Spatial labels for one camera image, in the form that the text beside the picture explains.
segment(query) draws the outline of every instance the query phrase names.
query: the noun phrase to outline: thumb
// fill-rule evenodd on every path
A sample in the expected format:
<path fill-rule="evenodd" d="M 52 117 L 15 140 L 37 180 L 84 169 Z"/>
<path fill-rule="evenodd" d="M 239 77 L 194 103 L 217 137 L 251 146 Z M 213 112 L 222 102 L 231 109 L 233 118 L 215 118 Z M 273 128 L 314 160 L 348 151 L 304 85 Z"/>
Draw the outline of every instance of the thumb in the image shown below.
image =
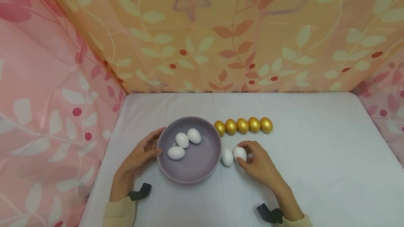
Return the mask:
<path fill-rule="evenodd" d="M 240 157 L 237 157 L 236 160 L 237 160 L 237 163 L 240 165 L 240 167 L 242 169 L 244 169 L 244 171 L 247 172 L 248 169 L 250 168 L 250 166 Z"/>
<path fill-rule="evenodd" d="M 144 153 L 142 157 L 144 158 L 144 161 L 146 162 L 146 161 L 151 160 L 152 158 L 157 157 L 162 152 L 163 152 L 162 149 L 152 149 L 152 150 L 149 150 L 148 152 Z"/>

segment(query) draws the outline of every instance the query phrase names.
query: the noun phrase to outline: egg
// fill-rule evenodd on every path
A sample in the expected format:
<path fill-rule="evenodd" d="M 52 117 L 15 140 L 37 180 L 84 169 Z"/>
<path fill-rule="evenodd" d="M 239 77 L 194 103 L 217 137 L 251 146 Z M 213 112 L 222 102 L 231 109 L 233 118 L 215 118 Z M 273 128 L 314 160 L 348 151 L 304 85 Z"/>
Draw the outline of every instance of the egg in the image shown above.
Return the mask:
<path fill-rule="evenodd" d="M 168 149 L 167 155 L 171 160 L 180 160 L 185 156 L 185 150 L 182 147 L 174 146 Z"/>
<path fill-rule="evenodd" d="M 242 158 L 244 161 L 247 161 L 247 152 L 242 147 L 236 147 L 233 150 L 234 160 L 237 161 L 237 157 Z"/>
<path fill-rule="evenodd" d="M 217 120 L 214 126 L 220 136 L 223 136 L 226 133 L 226 125 L 222 121 Z"/>
<path fill-rule="evenodd" d="M 184 149 L 187 149 L 189 147 L 188 136 L 183 132 L 180 132 L 175 136 L 175 142 L 179 147 L 182 147 Z"/>
<path fill-rule="evenodd" d="M 263 117 L 261 118 L 261 130 L 265 133 L 270 133 L 274 128 L 271 119 Z"/>
<path fill-rule="evenodd" d="M 248 125 L 250 126 L 250 131 L 253 133 L 257 133 L 261 129 L 260 121 L 255 117 L 248 119 Z"/>
<path fill-rule="evenodd" d="M 189 141 L 193 142 L 194 144 L 199 144 L 202 140 L 201 134 L 197 129 L 191 128 L 188 130 L 187 136 Z"/>
<path fill-rule="evenodd" d="M 225 125 L 226 125 L 226 132 L 227 132 L 229 135 L 234 135 L 234 133 L 236 133 L 236 131 L 237 131 L 237 124 L 236 124 L 236 122 L 235 122 L 233 119 L 231 119 L 231 118 L 227 119 Z"/>
<path fill-rule="evenodd" d="M 246 134 L 248 132 L 248 129 L 249 125 L 247 120 L 245 120 L 244 118 L 239 118 L 237 120 L 237 130 L 242 134 Z"/>
<path fill-rule="evenodd" d="M 231 164 L 233 163 L 233 153 L 231 152 L 231 150 L 227 149 L 227 148 L 223 148 L 222 149 L 222 156 L 220 158 L 220 161 L 222 162 L 223 165 L 225 166 L 231 166 Z"/>

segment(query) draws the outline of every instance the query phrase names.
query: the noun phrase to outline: white table surface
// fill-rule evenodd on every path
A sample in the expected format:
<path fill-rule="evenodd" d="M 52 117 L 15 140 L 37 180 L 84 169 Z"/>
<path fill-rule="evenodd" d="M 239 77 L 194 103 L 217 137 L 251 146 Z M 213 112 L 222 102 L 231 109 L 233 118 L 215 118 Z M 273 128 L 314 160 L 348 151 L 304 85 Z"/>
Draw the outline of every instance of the white table surface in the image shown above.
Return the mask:
<path fill-rule="evenodd" d="M 80 227 L 100 227 L 112 178 L 150 131 L 183 116 L 214 123 L 269 117 L 270 134 L 222 137 L 233 149 L 256 140 L 268 151 L 296 199 L 318 227 L 404 225 L 404 170 L 358 98 L 351 93 L 130 94 L 125 98 Z M 277 208 L 271 191 L 233 164 L 205 181 L 179 185 L 152 164 L 136 180 L 152 184 L 137 205 L 136 227 L 269 226 L 255 208 Z"/>

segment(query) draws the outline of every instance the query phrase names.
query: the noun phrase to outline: black clip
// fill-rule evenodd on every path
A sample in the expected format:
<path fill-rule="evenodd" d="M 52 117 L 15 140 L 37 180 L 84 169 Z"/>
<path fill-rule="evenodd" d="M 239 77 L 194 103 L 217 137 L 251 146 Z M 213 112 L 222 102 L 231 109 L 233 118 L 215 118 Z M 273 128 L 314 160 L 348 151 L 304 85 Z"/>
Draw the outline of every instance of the black clip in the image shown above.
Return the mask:
<path fill-rule="evenodd" d="M 279 208 L 276 208 L 273 211 L 270 211 L 268 209 L 268 207 L 265 205 L 265 203 L 263 203 L 257 207 L 257 211 L 265 222 L 278 223 L 278 224 L 283 223 L 283 219 L 282 219 L 283 214 Z"/>
<path fill-rule="evenodd" d="M 139 191 L 131 191 L 128 193 L 128 196 L 131 201 L 138 201 L 146 198 L 152 189 L 152 185 L 143 183 L 142 188 Z"/>

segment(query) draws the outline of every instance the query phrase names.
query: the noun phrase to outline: hand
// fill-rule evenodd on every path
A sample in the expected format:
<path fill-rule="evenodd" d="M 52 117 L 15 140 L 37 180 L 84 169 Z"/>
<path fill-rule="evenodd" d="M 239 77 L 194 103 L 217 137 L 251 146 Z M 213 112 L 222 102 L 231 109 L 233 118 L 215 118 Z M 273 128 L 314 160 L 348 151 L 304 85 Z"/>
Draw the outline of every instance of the hand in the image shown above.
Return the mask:
<path fill-rule="evenodd" d="M 238 146 L 243 147 L 247 154 L 253 154 L 247 159 L 247 162 L 237 157 L 237 162 L 249 176 L 268 186 L 271 190 L 287 187 L 267 151 L 257 141 L 243 141 Z"/>
<path fill-rule="evenodd" d="M 162 153 L 162 150 L 156 149 L 156 147 L 157 141 L 164 129 L 165 127 L 157 129 L 141 140 L 123 161 L 117 173 L 130 174 L 134 178 L 138 177 L 147 164 Z"/>

